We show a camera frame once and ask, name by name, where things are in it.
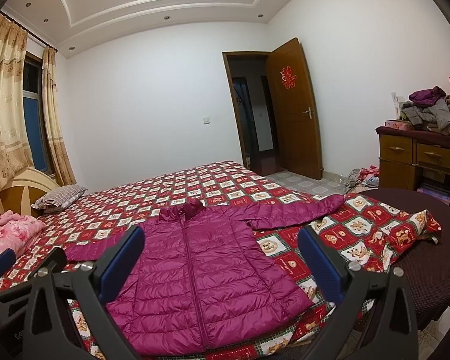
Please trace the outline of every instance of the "white wall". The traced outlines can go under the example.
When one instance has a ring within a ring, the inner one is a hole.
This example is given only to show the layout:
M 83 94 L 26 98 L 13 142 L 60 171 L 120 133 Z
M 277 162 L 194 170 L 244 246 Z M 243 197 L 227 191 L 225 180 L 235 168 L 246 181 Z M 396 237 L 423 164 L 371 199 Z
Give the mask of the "white wall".
M 43 58 L 44 46 L 36 42 L 33 38 L 29 37 L 27 40 L 27 51 L 39 58 Z M 80 161 L 75 147 L 75 137 L 73 133 L 74 123 L 67 104 L 68 60 L 58 52 L 55 57 L 55 62 L 58 114 L 60 117 L 63 141 L 65 143 L 65 147 L 67 148 L 68 158 L 70 159 L 70 165 L 72 166 L 72 170 L 75 174 L 75 178 L 77 179 L 77 183 L 83 185 L 85 184 L 85 180 L 83 178 Z
M 264 24 L 199 23 L 136 33 L 69 59 L 67 102 L 85 185 L 99 191 L 214 161 L 241 163 L 222 52 L 269 49 Z
M 234 60 L 229 61 L 229 65 L 232 77 L 245 77 L 247 79 L 259 150 L 262 152 L 273 149 L 272 130 L 270 129 L 267 102 L 261 78 L 261 76 L 267 75 L 265 61 L 258 59 Z
M 450 93 L 450 25 L 432 0 L 292 0 L 268 27 L 274 48 L 303 44 L 327 171 L 378 165 L 391 92 Z

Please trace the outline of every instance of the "round dark stool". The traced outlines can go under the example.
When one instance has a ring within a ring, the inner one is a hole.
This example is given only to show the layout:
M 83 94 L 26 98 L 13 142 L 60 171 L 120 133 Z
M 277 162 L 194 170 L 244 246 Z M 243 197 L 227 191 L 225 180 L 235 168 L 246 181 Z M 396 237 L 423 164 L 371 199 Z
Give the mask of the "round dark stool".
M 378 188 L 361 194 L 410 214 L 429 210 L 442 226 L 438 245 L 431 241 L 415 241 L 394 264 L 405 271 L 418 328 L 423 330 L 450 306 L 450 207 L 436 198 L 411 190 Z

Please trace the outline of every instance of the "red paper cut decoration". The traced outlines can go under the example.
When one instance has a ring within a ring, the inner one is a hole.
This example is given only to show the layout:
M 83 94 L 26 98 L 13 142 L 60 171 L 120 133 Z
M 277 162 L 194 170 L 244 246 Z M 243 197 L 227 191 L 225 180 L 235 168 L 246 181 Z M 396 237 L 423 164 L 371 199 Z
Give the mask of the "red paper cut decoration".
M 285 88 L 290 89 L 295 87 L 296 76 L 292 73 L 292 68 L 287 66 L 282 69 L 282 84 Z

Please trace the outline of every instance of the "wooden headboard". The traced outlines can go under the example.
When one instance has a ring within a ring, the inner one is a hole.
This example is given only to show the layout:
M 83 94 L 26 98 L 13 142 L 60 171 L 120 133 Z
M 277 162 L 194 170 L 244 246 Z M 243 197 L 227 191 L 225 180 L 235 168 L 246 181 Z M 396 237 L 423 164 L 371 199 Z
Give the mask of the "wooden headboard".
M 5 211 L 12 210 L 21 215 L 39 216 L 31 204 L 46 193 L 58 188 L 54 180 L 34 168 L 25 168 L 0 191 Z

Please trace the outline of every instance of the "window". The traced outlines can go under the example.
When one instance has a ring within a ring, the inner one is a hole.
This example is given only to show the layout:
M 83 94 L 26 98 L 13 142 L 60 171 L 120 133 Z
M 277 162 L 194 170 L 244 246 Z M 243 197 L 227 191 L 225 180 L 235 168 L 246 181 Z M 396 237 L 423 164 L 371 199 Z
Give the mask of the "window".
M 42 106 L 42 64 L 28 53 L 23 68 L 23 112 L 35 169 L 51 175 L 54 171 Z

